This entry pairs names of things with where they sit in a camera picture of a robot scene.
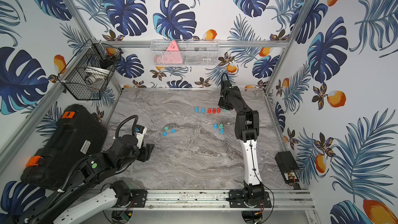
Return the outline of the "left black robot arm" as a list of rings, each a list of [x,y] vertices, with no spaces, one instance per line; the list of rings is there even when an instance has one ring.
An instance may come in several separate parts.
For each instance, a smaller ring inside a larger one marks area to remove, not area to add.
[[[137,115],[123,120],[116,128],[111,147],[78,160],[61,187],[49,197],[40,191],[27,194],[26,187],[16,187],[12,197],[4,194],[1,208],[11,212],[1,214],[1,223],[79,224],[109,207],[131,207],[134,199],[123,180],[110,184],[103,192],[81,204],[74,203],[105,179],[124,172],[133,162],[149,160],[154,145],[143,145],[144,127],[137,122]]]

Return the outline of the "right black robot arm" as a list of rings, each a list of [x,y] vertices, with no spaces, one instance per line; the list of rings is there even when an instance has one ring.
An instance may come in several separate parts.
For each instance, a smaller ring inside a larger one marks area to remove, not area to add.
[[[244,203],[248,207],[271,208],[268,188],[262,182],[258,165],[259,113],[252,110],[243,99],[240,89],[233,86],[228,74],[221,76],[219,108],[235,111],[234,132],[240,141],[244,157],[244,187],[242,189]]]

